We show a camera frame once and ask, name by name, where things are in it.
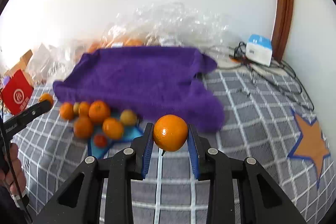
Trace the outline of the small orange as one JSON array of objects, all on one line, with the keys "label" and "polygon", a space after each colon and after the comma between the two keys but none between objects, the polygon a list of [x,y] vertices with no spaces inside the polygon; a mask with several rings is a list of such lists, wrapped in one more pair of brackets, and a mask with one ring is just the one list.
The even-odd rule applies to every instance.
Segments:
[{"label": "small orange", "polygon": [[89,117],[79,117],[73,124],[73,132],[79,139],[89,139],[94,132],[94,125]]},{"label": "small orange", "polygon": [[48,101],[51,105],[54,104],[53,96],[51,94],[49,94],[49,93],[43,93],[39,97],[39,102],[43,102],[43,101]]}]

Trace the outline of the clear crumpled plastic bag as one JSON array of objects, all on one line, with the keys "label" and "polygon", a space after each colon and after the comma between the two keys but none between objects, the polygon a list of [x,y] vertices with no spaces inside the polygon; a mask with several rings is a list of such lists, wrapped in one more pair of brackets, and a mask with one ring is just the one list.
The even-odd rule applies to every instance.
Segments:
[{"label": "clear crumpled plastic bag", "polygon": [[223,54],[234,40],[230,25],[220,14],[204,14],[181,3],[143,6],[131,14],[118,14],[101,41],[119,37],[140,39],[144,46],[195,47]]}]

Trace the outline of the yellow-green small fruit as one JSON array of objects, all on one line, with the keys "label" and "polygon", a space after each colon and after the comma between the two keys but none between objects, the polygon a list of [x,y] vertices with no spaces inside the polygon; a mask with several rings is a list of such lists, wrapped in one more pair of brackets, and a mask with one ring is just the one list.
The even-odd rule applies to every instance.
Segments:
[{"label": "yellow-green small fruit", "polygon": [[74,116],[77,116],[79,114],[79,106],[80,103],[79,102],[75,102],[73,105],[73,114]]}]

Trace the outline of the white translucent plastic bag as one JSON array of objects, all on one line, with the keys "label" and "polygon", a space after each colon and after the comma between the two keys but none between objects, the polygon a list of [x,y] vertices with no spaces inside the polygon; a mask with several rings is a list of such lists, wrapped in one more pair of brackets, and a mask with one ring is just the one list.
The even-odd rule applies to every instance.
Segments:
[{"label": "white translucent plastic bag", "polygon": [[49,47],[41,44],[37,50],[33,52],[26,72],[31,77],[34,85],[45,84],[51,80],[57,69],[57,62]]}]

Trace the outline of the small red tangerine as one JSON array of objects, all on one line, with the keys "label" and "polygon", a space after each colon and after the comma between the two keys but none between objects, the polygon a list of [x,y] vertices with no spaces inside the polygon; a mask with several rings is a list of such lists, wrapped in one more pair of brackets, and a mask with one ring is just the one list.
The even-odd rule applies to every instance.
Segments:
[{"label": "small red tangerine", "polygon": [[93,139],[94,145],[98,148],[105,148],[108,145],[107,138],[102,134],[96,134]]}]

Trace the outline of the grey checked tablecloth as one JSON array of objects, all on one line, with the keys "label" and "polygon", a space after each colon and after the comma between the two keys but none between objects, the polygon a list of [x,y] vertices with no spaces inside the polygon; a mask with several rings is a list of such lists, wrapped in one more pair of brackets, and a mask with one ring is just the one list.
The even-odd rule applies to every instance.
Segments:
[{"label": "grey checked tablecloth", "polygon": [[[309,121],[295,75],[249,73],[245,69],[214,71],[205,87],[223,105],[225,122],[206,135],[210,145],[235,159],[252,156],[278,182],[307,223],[335,223],[335,168],[323,162],[321,176],[310,160],[288,153],[300,136],[293,112]],[[58,187],[87,156],[84,141],[73,135],[72,123],[59,116],[60,103],[15,135],[27,179],[28,210],[36,216]],[[194,179],[187,147],[163,153],[153,148],[149,173],[131,184],[135,223],[205,223],[209,183]]]}]

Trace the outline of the white blue power adapter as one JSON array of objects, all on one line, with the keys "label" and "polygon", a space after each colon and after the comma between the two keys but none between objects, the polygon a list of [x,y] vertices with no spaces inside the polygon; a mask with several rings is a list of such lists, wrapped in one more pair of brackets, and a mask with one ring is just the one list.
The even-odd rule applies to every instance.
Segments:
[{"label": "white blue power adapter", "polygon": [[246,43],[246,58],[258,64],[269,67],[272,52],[271,41],[264,36],[252,34]]}]

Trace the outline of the large orange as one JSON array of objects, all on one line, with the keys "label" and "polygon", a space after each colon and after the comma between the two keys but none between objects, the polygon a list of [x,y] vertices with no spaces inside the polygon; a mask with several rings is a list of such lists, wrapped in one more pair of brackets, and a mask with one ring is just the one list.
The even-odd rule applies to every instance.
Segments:
[{"label": "large orange", "polygon": [[156,145],[167,152],[178,151],[188,137],[187,123],[176,115],[165,115],[154,125],[153,139]]},{"label": "large orange", "polygon": [[95,101],[89,107],[88,116],[94,124],[102,124],[110,117],[110,108],[103,101]]}]

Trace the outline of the large front orange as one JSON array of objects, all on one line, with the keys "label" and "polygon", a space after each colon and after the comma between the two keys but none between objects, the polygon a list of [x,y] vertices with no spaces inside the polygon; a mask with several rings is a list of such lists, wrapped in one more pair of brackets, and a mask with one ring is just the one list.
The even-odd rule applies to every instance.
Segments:
[{"label": "large front orange", "polygon": [[110,117],[110,108],[103,101],[95,101],[89,107],[88,116],[94,124],[102,124]]}]

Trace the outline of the cardboard box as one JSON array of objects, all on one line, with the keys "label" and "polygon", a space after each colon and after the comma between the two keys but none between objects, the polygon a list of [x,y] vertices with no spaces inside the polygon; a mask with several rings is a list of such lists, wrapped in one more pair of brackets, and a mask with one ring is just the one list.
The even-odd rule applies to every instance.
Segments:
[{"label": "cardboard box", "polygon": [[20,57],[20,60],[11,69],[5,72],[5,76],[12,77],[16,71],[18,70],[24,71],[32,55],[33,55],[32,50],[28,50],[24,55]]}]

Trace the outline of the purple towel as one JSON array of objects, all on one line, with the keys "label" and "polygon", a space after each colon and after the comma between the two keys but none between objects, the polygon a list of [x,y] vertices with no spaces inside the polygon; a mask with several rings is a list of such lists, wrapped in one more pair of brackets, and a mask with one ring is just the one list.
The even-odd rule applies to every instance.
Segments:
[{"label": "purple towel", "polygon": [[199,131],[217,132],[224,125],[223,105],[197,79],[216,68],[216,61],[196,48],[104,48],[84,53],[52,88],[60,102],[102,100],[148,121],[173,114]]}]

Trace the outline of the orange behind right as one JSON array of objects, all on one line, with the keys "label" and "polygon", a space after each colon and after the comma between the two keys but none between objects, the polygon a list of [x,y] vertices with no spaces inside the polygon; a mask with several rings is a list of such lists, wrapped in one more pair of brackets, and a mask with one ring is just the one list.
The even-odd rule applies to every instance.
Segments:
[{"label": "orange behind right", "polygon": [[91,105],[88,102],[80,102],[78,106],[78,115],[80,117],[87,117],[90,106]]}]

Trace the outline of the red paper bag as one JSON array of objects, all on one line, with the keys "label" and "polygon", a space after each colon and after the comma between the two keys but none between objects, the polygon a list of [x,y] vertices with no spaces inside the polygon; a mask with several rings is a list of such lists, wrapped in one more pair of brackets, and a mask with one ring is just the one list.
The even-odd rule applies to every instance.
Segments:
[{"label": "red paper bag", "polygon": [[27,107],[33,90],[24,73],[18,70],[1,91],[1,99],[9,112],[17,115]]}]

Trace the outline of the clear plastic bag left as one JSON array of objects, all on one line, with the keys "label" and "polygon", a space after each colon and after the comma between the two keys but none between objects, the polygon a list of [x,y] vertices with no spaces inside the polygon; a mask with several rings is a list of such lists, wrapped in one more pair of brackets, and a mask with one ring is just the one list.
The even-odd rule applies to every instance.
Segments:
[{"label": "clear plastic bag left", "polygon": [[94,53],[102,48],[104,42],[99,39],[73,39],[52,50],[53,59],[48,76],[63,80],[69,76],[81,60],[82,55]]}]

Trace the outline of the oval orange citrus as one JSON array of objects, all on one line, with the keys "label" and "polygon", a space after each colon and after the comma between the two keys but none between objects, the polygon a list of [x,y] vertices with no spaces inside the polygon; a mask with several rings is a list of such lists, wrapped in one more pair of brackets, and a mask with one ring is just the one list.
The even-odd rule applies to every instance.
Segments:
[{"label": "oval orange citrus", "polygon": [[116,118],[106,118],[102,124],[102,130],[104,134],[113,140],[120,140],[124,134],[123,124]]}]

